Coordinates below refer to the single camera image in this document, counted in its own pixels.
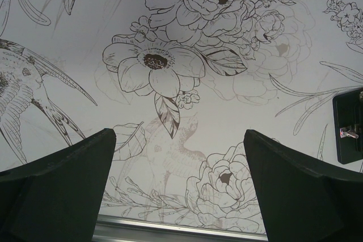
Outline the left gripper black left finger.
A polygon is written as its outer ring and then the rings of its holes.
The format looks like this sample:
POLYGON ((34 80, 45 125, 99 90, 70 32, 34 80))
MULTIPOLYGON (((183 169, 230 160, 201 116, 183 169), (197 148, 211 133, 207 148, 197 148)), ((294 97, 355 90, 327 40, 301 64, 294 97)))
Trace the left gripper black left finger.
POLYGON ((1 172, 1 241, 91 241, 116 134, 96 134, 1 172))

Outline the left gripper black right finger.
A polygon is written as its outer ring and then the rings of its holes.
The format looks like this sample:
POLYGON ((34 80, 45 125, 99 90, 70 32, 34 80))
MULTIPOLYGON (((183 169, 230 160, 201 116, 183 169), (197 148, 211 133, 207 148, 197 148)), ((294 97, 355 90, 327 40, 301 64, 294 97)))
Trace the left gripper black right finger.
POLYGON ((362 241, 362 174, 247 130, 244 149, 269 241, 362 241))

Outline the black fuse box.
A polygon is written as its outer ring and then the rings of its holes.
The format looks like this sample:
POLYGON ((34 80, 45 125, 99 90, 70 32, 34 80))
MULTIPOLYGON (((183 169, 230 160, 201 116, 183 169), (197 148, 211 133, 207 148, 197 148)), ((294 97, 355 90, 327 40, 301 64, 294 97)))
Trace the black fuse box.
POLYGON ((332 99, 337 160, 349 164, 362 159, 362 89, 332 99))

